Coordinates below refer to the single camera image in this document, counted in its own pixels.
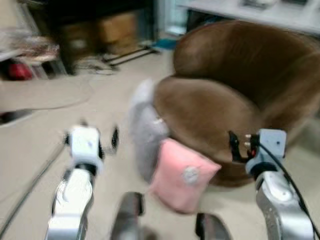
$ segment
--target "floor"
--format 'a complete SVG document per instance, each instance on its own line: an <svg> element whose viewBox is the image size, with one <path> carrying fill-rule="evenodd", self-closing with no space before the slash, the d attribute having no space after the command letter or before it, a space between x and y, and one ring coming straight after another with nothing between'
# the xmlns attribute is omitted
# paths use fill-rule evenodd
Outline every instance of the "floor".
<svg viewBox="0 0 320 240"><path fill-rule="evenodd" d="M127 109L137 85L152 78L159 81L172 72L171 52L148 55L121 65L111 76L82 75L50 81L6 82L2 108L42 109L15 125L0 128L0 224L14 206L24 186L48 159L64 130L85 118L110 144L114 124L119 125L120 145L116 156L107 157L94 189L94 205L88 215L88 240L107 240L122 195L145 193L148 186L135 171L133 146L128 135ZM13 221L5 240L44 239L52 197L70 161L65 150L43 177ZM302 146L287 153L286 166L304 195L315 223L320 226L320 157ZM196 240L195 216L170 212L146 195L146 214L141 225L159 240ZM267 239L262 213L255 203L253 184L237 189L210 186L201 211L221 216L234 239Z"/></svg>

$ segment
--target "brown armchair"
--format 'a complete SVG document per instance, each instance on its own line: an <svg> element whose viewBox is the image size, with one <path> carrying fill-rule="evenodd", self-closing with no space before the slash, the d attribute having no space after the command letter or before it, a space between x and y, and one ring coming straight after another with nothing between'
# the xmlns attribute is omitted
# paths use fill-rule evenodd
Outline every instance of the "brown armchair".
<svg viewBox="0 0 320 240"><path fill-rule="evenodd" d="M154 107L174 139L222 165L211 181L217 185L250 182L244 164L231 162L228 130L243 144L259 128L282 129L290 146L319 108L318 45L275 27L224 21L197 28L178 42L173 66Z"/></svg>

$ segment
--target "white wall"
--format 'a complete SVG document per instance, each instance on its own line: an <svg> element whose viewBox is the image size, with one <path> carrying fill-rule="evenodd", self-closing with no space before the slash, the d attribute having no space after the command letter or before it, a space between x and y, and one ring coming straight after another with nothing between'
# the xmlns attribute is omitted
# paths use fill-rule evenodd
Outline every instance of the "white wall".
<svg viewBox="0 0 320 240"><path fill-rule="evenodd" d="M0 28L15 27L18 20L14 11L14 0L0 0Z"/></svg>
<svg viewBox="0 0 320 240"><path fill-rule="evenodd" d="M181 35L186 31L187 9L181 5L190 0L158 0L160 28L163 32Z"/></svg>
<svg viewBox="0 0 320 240"><path fill-rule="evenodd" d="M165 1L157 0L157 10L158 10L158 28L159 31L165 30Z"/></svg>

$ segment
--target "black cable on floor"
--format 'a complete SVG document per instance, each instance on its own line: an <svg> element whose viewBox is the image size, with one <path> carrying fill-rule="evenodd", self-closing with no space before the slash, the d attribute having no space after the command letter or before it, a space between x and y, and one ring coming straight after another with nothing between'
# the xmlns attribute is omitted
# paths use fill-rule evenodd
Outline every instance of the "black cable on floor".
<svg viewBox="0 0 320 240"><path fill-rule="evenodd" d="M34 190L35 186L39 182L39 180L43 177L43 175L49 170L49 168L52 166L52 164L58 159L60 154L63 152L65 148L64 141L60 143L53 151L52 155L48 159L48 161L44 164L44 166L41 168L40 172L33 178L32 182L27 186L25 192L19 199L18 203L15 205L15 207L10 212L9 216L7 217L5 223L3 224L1 230L0 230L0 240L3 239L4 235L6 234L8 227L11 225L12 221L16 217L17 213L19 212L20 208L23 206L25 201L27 200L28 196L32 191Z"/></svg>

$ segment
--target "gray pillow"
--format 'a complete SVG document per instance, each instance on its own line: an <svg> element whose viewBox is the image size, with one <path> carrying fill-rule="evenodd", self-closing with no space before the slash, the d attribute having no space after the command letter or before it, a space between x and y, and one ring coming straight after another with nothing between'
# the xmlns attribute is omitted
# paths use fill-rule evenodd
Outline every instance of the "gray pillow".
<svg viewBox="0 0 320 240"><path fill-rule="evenodd" d="M152 106L154 85L147 81L142 84L135 92L129 110L129 132L133 140L138 172L150 183L161 141L169 136L169 130Z"/></svg>
<svg viewBox="0 0 320 240"><path fill-rule="evenodd" d="M155 85L151 79L147 79L140 83L140 85L135 90L130 101L128 114L129 132L131 135L133 134L132 130L135 129L132 124L135 124L137 122L137 118L147 105L153 104L154 90Z"/></svg>

